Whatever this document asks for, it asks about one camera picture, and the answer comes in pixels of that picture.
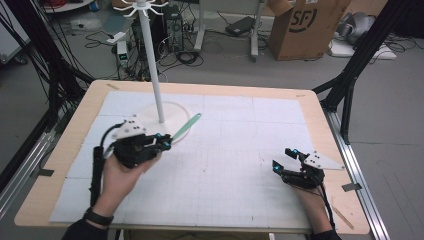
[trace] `white floor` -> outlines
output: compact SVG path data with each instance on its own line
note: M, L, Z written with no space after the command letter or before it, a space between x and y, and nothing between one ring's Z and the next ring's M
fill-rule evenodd
M108 11L101 11L105 21ZM211 25L222 31L224 22ZM261 30L270 30L263 24ZM68 36L74 55L95 77L115 72L110 47L87 49L84 35ZM199 67L179 66L165 72L161 81L174 83L238 85L312 89L336 77L349 59L328 55L317 61L275 61L267 49L256 63L246 57L246 41L207 33L208 43ZM424 45L424 40L417 40ZM350 141L368 187L391 239L422 239L424 235L424 50L415 47L398 53L395 60L377 60L361 74L354 93ZM30 64L0 69L0 170L13 157L47 109L47 100ZM29 191L30 179L0 221L2 239L60 239L64 229L23 228L13 218ZM277 239L287 239L279 235ZM291 236L302 239L302 236ZM342 236L343 239L372 239Z

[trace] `green object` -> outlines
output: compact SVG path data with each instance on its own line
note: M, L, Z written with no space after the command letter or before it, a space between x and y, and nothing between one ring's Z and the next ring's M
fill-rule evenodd
M172 137L172 140L176 140L179 136L181 136L183 133L185 133L187 130L189 130L191 128L191 126L193 126L197 120L199 120L199 118L202 116L201 113L198 113L196 115L194 115L190 120L188 120L186 122L186 124L184 124L180 130L177 131L177 133L174 134L174 136Z

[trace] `sleeve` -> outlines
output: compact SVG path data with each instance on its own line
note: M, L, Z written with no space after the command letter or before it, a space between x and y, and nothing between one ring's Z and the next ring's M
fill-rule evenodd
M311 240L341 240L336 231L330 230L318 234L311 234Z
M81 219L66 230L62 240L107 240L107 231Z

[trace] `white pole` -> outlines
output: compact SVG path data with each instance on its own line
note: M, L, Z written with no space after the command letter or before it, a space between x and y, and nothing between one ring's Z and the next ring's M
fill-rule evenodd
M144 1L137 1L137 4L146 4ZM153 51L152 34L150 32L149 18L145 16L143 10L138 11L140 17L141 29L143 31L144 46L146 48L147 61L149 63L150 78L153 84L153 92L155 93L156 107L158 109L159 122L164 123L162 99L160 96L158 73L156 69L155 53Z

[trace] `printed logo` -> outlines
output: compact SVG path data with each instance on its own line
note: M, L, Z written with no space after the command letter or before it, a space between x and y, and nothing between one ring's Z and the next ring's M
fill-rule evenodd
M293 15L291 27L289 32L300 33L308 29L312 23L314 23L315 17L317 16L317 9L296 11Z

